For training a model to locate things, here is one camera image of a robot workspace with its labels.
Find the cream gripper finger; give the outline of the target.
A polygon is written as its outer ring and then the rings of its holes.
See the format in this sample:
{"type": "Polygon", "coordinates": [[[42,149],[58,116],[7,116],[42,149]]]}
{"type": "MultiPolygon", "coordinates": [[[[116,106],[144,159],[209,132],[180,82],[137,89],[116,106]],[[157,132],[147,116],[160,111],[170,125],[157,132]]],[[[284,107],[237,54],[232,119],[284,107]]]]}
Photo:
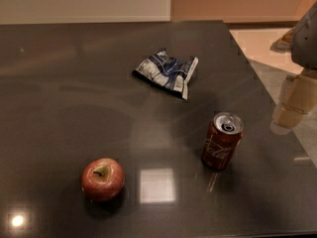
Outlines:
{"type": "Polygon", "coordinates": [[[317,70],[304,68],[300,74],[288,75],[273,114],[273,129],[292,129],[317,105],[317,70]]]}

